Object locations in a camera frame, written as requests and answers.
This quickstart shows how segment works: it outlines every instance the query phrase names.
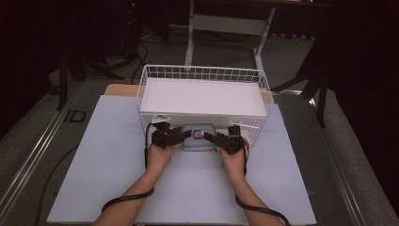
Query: forearm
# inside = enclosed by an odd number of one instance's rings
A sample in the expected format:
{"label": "forearm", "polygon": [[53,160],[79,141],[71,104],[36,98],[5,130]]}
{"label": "forearm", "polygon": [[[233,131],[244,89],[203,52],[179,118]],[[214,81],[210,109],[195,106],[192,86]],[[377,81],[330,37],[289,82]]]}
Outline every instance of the forearm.
{"label": "forearm", "polygon": [[[247,183],[245,177],[238,177],[230,179],[231,186],[237,198],[246,205],[268,208],[268,206],[256,195],[250,185]],[[243,209],[247,217],[249,225],[284,225],[281,220],[275,216]]]}
{"label": "forearm", "polygon": [[[156,184],[159,176],[145,172],[121,196],[137,195],[150,191]],[[93,225],[128,225],[135,223],[136,217],[144,205],[146,198],[118,202],[106,208]]]}

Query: person's left arm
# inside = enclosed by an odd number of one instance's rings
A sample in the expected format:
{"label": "person's left arm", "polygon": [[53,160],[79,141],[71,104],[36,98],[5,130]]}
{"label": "person's left arm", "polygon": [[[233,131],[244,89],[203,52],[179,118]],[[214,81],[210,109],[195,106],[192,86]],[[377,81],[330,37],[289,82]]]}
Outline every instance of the person's left arm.
{"label": "person's left arm", "polygon": [[[143,194],[150,191],[162,176],[172,154],[179,148],[179,146],[180,145],[178,144],[163,150],[156,145],[151,145],[146,171],[121,196]],[[145,201],[146,198],[143,198],[112,204],[100,214],[93,225],[131,226],[135,223],[137,215]]]}

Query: person's right arm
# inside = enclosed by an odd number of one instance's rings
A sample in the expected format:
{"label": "person's right arm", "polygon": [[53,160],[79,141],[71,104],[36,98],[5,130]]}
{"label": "person's right arm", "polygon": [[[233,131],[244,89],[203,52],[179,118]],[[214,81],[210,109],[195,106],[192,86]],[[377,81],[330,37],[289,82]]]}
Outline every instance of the person's right arm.
{"label": "person's right arm", "polygon": [[[237,198],[246,205],[268,208],[268,206],[256,195],[247,183],[244,174],[245,156],[244,150],[229,155],[224,149],[216,147],[216,151],[223,159],[222,166]],[[249,225],[284,226],[284,223],[273,215],[244,209]]]}

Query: human arm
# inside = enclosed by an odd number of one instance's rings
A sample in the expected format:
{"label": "human arm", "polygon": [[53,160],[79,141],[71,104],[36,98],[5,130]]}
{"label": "human arm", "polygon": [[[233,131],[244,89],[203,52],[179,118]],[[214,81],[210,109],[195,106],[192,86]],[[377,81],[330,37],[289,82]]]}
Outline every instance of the human arm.
{"label": "human arm", "polygon": [[[268,206],[258,197],[246,180],[244,174],[245,152],[229,155],[224,149],[216,147],[216,151],[223,159],[222,166],[226,171],[227,177],[237,198],[246,205],[268,208]],[[244,209],[249,225],[269,225],[283,226],[284,223],[273,215],[260,213]]]}
{"label": "human arm", "polygon": [[[178,144],[163,150],[156,145],[151,145],[147,169],[121,196],[143,194],[150,191],[161,178],[171,156],[179,147]],[[112,204],[100,214],[93,225],[131,226],[135,223],[145,201],[146,198],[143,198]]]}

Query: dark floor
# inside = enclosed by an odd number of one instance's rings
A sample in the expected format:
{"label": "dark floor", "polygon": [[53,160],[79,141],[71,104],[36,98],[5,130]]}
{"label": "dark floor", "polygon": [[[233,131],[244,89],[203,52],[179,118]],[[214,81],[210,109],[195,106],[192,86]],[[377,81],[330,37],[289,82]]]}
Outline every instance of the dark floor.
{"label": "dark floor", "polygon": [[[241,42],[210,43],[202,39],[195,41],[193,65],[255,67],[250,48],[257,44],[257,38],[251,37]],[[187,43],[184,32],[172,37],[169,44],[159,41],[155,36],[147,37],[142,43],[148,48],[148,57],[145,60],[147,63],[184,64]],[[270,87],[280,85],[295,76],[311,45],[312,40],[301,38],[287,40],[284,37],[270,37],[267,40],[262,57]],[[144,48],[140,48],[140,53],[144,56]],[[130,83],[136,67],[137,65],[133,65],[118,72],[125,77],[123,81],[109,80],[93,73],[85,83],[71,82],[70,90],[75,90],[75,95],[64,114],[68,110],[85,111],[88,114],[83,122],[59,124],[51,142],[48,143],[45,152],[43,151],[41,161],[10,209],[6,225],[34,225],[40,194],[47,176],[62,155],[79,143],[98,98],[104,93],[106,86],[111,83]],[[57,72],[54,72],[51,77],[56,80],[56,75]],[[304,83],[301,83],[292,89],[301,90],[303,86]],[[317,225],[399,225],[399,220],[370,169],[335,100],[334,93],[329,91],[327,96],[326,129],[317,125],[313,109],[300,97],[281,94],[276,97],[276,101],[281,108],[298,165],[310,194]],[[57,114],[56,106],[57,97],[46,95],[0,141],[0,194],[5,194],[14,175]],[[58,117],[64,119],[65,115],[58,112]],[[47,187],[40,225],[50,225],[45,221],[72,158],[73,154],[68,155],[59,165]],[[348,210],[346,197],[355,202],[356,206],[352,207],[354,211]],[[359,222],[354,222],[356,218],[352,218],[351,213],[357,212],[357,209],[359,214],[354,215]]]}

